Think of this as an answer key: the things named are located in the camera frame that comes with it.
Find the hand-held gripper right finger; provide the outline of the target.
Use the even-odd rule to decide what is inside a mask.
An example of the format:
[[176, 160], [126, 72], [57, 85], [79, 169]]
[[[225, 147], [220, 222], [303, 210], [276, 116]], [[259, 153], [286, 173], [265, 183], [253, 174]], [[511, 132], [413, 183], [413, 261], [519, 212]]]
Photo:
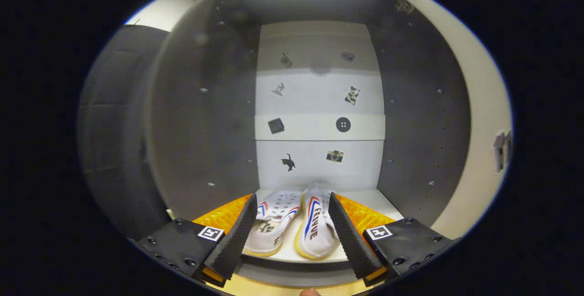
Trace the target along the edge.
[[429, 264], [454, 246], [449, 239], [413, 217], [366, 228], [359, 233], [332, 193], [328, 213], [356, 278], [369, 287], [392, 283]]

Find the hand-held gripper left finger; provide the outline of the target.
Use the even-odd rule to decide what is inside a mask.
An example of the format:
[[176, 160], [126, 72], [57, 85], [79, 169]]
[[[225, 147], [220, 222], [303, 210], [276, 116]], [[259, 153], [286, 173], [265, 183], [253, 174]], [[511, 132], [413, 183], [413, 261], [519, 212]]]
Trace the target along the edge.
[[256, 219], [257, 195], [231, 201], [225, 208], [228, 228], [176, 218], [137, 242], [137, 249], [178, 275], [224, 287], [240, 264]]

